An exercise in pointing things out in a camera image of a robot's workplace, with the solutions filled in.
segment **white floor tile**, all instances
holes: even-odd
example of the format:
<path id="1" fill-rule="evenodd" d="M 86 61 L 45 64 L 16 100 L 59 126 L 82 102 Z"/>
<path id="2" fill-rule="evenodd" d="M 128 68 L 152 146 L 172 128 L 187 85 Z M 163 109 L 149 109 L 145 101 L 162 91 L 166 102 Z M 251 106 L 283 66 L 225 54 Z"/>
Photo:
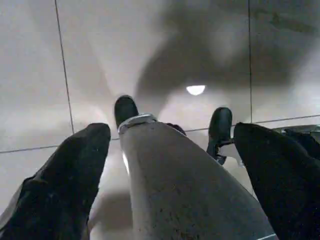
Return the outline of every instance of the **white floor tile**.
<path id="1" fill-rule="evenodd" d="M 252 121 L 320 114 L 320 3 L 251 1 Z"/>
<path id="2" fill-rule="evenodd" d="M 54 1 L 0 2 L 0 151 L 71 134 Z"/>
<path id="3" fill-rule="evenodd" d="M 187 136 L 194 141 L 197 145 L 199 145 L 205 151 L 208 146 L 208 131 L 207 130 L 199 130 L 187 132 Z M 228 157 L 223 165 L 223 167 L 233 176 L 235 179 L 239 181 L 239 183 L 244 186 L 249 193 L 252 193 L 252 185 L 250 178 L 248 176 L 247 170 L 244 167 L 239 167 L 237 161 Z"/>
<path id="4" fill-rule="evenodd" d="M 89 225 L 92 240 L 133 239 L 130 179 L 119 140 L 110 142 L 99 192 L 91 209 Z"/>
<path id="5" fill-rule="evenodd" d="M 207 127 L 221 105 L 249 121 L 248 8 L 233 2 L 59 0 L 75 129 L 106 122 L 116 138 L 122 94 L 186 130 Z M 192 96 L 193 85 L 206 89 Z"/>
<path id="6" fill-rule="evenodd" d="M 0 214 L 6 209 L 23 180 L 32 177 L 55 150 L 55 147 L 51 147 L 0 153 Z"/>

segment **black leather shoe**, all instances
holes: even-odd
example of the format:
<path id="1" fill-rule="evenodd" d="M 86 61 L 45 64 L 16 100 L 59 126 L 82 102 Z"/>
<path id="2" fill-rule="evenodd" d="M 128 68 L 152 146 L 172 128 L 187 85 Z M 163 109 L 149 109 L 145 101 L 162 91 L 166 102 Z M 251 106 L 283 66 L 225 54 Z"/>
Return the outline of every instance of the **black leather shoe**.
<path id="1" fill-rule="evenodd" d="M 226 156 L 219 155 L 219 147 L 223 142 L 231 140 L 232 112 L 227 107 L 217 108 L 209 125 L 209 143 L 206 152 L 223 165 Z"/>
<path id="2" fill-rule="evenodd" d="M 131 96 L 123 95 L 115 102 L 114 117 L 117 128 L 119 128 L 120 124 L 125 120 L 138 115 L 137 105 Z"/>
<path id="3" fill-rule="evenodd" d="M 110 139 L 104 123 L 68 137 L 12 197 L 0 217 L 0 240 L 88 240 Z"/>

